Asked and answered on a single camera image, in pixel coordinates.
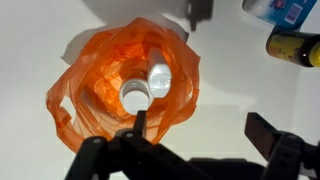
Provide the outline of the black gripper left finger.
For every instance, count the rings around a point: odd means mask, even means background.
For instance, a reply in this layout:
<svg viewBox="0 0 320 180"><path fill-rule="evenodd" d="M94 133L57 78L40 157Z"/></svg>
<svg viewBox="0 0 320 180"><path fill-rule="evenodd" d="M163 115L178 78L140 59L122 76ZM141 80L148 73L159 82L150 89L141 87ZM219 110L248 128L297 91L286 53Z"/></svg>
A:
<svg viewBox="0 0 320 180"><path fill-rule="evenodd" d="M142 137L146 136L146 112L144 110L137 113L133 129Z"/></svg>

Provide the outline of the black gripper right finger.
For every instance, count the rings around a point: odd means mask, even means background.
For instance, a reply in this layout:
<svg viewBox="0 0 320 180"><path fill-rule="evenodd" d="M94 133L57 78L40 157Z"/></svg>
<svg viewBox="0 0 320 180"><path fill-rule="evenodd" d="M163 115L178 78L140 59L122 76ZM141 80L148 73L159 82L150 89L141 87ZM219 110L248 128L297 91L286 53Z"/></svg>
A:
<svg viewBox="0 0 320 180"><path fill-rule="evenodd" d="M268 161L281 133L256 112L249 112L244 133L262 157Z"/></svg>

